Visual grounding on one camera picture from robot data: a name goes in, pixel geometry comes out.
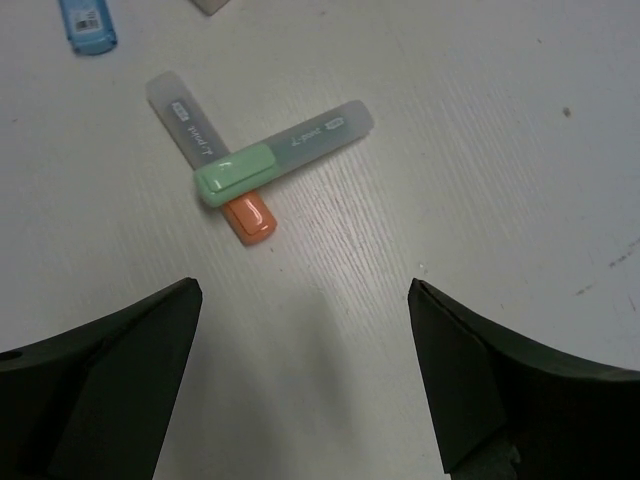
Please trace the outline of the green cap highlighter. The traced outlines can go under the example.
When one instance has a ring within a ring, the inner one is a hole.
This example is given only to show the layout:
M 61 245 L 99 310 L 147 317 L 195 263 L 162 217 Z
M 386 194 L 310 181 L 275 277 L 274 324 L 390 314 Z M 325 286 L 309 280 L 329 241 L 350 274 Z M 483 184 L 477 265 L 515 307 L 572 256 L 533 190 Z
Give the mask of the green cap highlighter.
M 349 101 L 199 168 L 196 191 L 205 204 L 220 207 L 365 137 L 373 127 L 365 104 Z

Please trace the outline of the orange cap highlighter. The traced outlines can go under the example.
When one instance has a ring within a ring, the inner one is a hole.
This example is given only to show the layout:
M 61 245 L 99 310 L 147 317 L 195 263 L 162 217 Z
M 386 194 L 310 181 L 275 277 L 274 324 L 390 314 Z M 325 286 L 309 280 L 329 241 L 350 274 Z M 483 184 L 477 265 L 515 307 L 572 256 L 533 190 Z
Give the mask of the orange cap highlighter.
M 196 171 L 230 154 L 184 81 L 173 71 L 145 85 L 146 97 L 173 141 Z M 277 221 L 261 196 L 251 191 L 221 207 L 222 215 L 245 246 L 263 242 Z

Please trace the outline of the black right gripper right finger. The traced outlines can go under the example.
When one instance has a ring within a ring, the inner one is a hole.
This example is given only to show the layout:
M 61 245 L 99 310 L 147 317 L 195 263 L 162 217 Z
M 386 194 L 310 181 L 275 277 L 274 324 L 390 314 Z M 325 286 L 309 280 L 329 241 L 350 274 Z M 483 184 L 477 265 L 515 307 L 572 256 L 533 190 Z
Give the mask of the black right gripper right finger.
M 411 329 L 454 479 L 635 479 L 639 374 L 503 327 L 414 280 Z

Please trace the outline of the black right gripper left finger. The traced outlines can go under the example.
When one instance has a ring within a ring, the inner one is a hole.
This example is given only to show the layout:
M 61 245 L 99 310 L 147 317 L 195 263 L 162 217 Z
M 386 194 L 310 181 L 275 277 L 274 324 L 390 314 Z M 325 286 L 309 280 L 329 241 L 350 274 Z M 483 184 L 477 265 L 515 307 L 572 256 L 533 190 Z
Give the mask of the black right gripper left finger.
M 2 353 L 2 478 L 152 478 L 201 305 L 185 278 Z

